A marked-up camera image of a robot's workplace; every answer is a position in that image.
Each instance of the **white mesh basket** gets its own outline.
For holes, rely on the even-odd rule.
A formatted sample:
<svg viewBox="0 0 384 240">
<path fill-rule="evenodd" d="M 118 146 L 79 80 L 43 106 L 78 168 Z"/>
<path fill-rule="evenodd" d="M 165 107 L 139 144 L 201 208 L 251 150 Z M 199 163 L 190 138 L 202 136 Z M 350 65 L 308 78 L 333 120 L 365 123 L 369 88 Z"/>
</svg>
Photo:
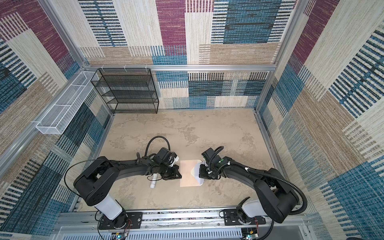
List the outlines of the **white mesh basket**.
<svg viewBox="0 0 384 240">
<path fill-rule="evenodd" d="M 98 80 L 94 72 L 84 71 L 80 73 L 73 83 L 65 90 L 51 109 L 44 115 L 36 128 L 42 134 L 63 134 L 69 123 L 91 92 L 93 81 Z"/>
</svg>

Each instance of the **black mounting plate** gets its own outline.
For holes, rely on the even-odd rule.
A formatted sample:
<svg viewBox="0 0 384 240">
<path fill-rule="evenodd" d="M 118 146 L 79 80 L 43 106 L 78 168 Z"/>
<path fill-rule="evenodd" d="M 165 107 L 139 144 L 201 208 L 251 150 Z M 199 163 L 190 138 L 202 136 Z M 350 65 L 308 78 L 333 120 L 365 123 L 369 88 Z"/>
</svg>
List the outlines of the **black mounting plate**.
<svg viewBox="0 0 384 240">
<path fill-rule="evenodd" d="M 236 214 L 236 209 L 224 209 L 223 214 L 224 214 L 224 223 L 226 226 L 242 225 L 239 222 L 239 217 Z M 265 218 L 263 218 L 262 216 L 255 216 L 255 218 L 259 225 L 266 223 Z M 255 225 L 255 224 L 256 224 L 255 219 L 252 218 L 250 225 Z"/>
<path fill-rule="evenodd" d="M 142 212 L 127 212 L 128 219 L 131 220 L 131 229 L 139 229 L 142 221 Z M 105 215 L 100 219 L 99 230 L 116 230 L 114 224 Z"/>
</svg>

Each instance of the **white tube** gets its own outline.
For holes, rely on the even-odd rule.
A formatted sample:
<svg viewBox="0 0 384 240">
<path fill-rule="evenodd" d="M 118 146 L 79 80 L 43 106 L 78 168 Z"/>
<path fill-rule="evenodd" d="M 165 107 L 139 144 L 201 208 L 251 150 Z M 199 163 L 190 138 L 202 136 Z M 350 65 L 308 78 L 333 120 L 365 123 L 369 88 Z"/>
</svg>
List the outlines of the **white tube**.
<svg viewBox="0 0 384 240">
<path fill-rule="evenodd" d="M 155 185 L 157 182 L 156 180 L 157 180 L 157 173 L 154 173 L 152 176 L 152 181 L 151 181 L 151 185 L 150 185 L 151 188 L 155 188 Z"/>
<path fill-rule="evenodd" d="M 115 219 L 122 212 L 121 206 L 109 194 L 93 207 L 106 215 L 109 220 Z"/>
</svg>

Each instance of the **black mesh rack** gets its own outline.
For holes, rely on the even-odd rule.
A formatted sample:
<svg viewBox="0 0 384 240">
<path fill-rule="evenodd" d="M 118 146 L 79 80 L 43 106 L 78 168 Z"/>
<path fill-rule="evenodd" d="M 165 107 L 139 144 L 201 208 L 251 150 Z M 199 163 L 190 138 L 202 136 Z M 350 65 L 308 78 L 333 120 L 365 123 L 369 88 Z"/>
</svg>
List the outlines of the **black mesh rack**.
<svg viewBox="0 0 384 240">
<path fill-rule="evenodd" d="M 159 98 L 150 69 L 99 68 L 91 81 L 113 113 L 157 113 Z"/>
</svg>

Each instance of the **stained beige surface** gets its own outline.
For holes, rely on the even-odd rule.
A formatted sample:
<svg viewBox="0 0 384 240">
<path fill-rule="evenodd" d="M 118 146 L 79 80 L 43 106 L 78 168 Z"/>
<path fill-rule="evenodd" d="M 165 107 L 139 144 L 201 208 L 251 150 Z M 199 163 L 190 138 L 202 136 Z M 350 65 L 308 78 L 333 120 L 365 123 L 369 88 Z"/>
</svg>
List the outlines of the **stained beige surface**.
<svg viewBox="0 0 384 240">
<path fill-rule="evenodd" d="M 165 136 L 180 160 L 202 159 L 209 147 L 224 146 L 220 156 L 258 169 L 273 167 L 251 109 L 163 111 L 158 114 L 117 114 L 100 156 L 132 160 L 144 154 L 148 141 Z M 162 139 L 152 142 L 149 152 L 165 146 Z M 110 194 L 126 209 L 206 207 L 237 205 L 245 197 L 257 197 L 250 187 L 233 179 L 205 180 L 198 187 L 180 187 L 180 180 L 158 181 L 149 187 L 145 176 L 116 181 Z M 83 201 L 79 211 L 91 211 Z"/>
</svg>

